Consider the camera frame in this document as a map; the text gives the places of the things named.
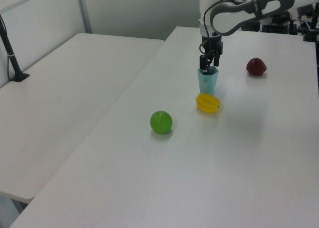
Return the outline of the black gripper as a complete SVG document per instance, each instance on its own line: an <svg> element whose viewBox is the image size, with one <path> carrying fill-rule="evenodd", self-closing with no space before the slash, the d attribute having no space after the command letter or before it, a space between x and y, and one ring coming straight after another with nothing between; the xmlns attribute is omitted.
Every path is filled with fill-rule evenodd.
<svg viewBox="0 0 319 228"><path fill-rule="evenodd" d="M203 54L199 57L199 68L203 73L209 72L208 55L214 56L213 66L219 67L220 56L223 53L222 36L215 32L209 37L202 36L199 51Z"/></svg>

